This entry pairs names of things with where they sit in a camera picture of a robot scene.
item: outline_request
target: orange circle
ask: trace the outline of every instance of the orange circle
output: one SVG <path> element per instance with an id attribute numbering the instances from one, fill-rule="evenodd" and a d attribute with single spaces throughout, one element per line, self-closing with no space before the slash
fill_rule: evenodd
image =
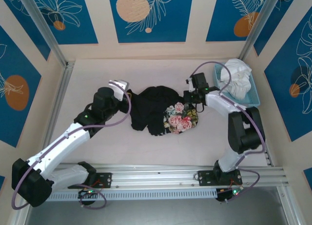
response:
<path id="1" fill-rule="evenodd" d="M 292 97 L 296 98 L 299 96 L 300 93 L 300 87 L 297 84 L 292 84 L 291 87 L 289 88 L 289 93 Z"/>
<path id="2" fill-rule="evenodd" d="M 61 21 L 55 21 L 55 22 L 53 23 L 53 26 L 54 26 L 57 30 L 59 30 L 59 31 L 65 30 L 65 24 L 62 23 Z"/>
<path id="3" fill-rule="evenodd" d="M 258 18 L 258 15 L 259 15 L 258 12 L 253 12 L 238 20 L 234 27 L 234 34 L 237 37 L 248 36 L 252 29 L 252 26 L 254 25 L 256 19 Z"/>
<path id="4" fill-rule="evenodd" d="M 19 75 L 12 75 L 4 83 L 7 88 L 5 99 L 8 105 L 17 111 L 22 111 L 26 108 L 29 99 L 29 87 L 27 81 Z"/>
<path id="5" fill-rule="evenodd" d="M 150 13 L 147 0 L 117 0 L 116 9 L 119 16 L 127 22 L 141 21 Z"/>

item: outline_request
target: black garment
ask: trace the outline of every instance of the black garment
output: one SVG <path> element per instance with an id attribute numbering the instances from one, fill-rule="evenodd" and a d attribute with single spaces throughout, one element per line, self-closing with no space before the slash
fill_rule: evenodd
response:
<path id="1" fill-rule="evenodd" d="M 165 133 L 164 111 L 167 107 L 183 101 L 176 91 L 165 86 L 148 87 L 139 95 L 131 90 L 128 93 L 131 93 L 132 128 L 142 131 L 147 126 L 155 136 Z"/>

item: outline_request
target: fabric pile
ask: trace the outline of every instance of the fabric pile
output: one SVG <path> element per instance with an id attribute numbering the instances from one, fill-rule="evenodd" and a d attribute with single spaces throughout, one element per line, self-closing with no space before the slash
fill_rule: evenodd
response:
<path id="1" fill-rule="evenodd" d="M 132 109 L 131 127 L 142 131 L 145 127 L 151 135 L 180 134 L 194 128 L 198 115 L 193 105 L 184 104 L 183 98 L 165 86 L 148 87 L 140 94 L 128 90 Z"/>
<path id="2" fill-rule="evenodd" d="M 249 76 L 251 68 L 240 59 L 230 59 L 225 63 L 229 69 L 232 81 L 229 86 L 225 88 L 225 92 L 229 92 L 235 99 L 243 100 L 251 89 Z M 221 70 L 220 88 L 224 87 L 230 80 L 228 71 L 225 68 Z"/>

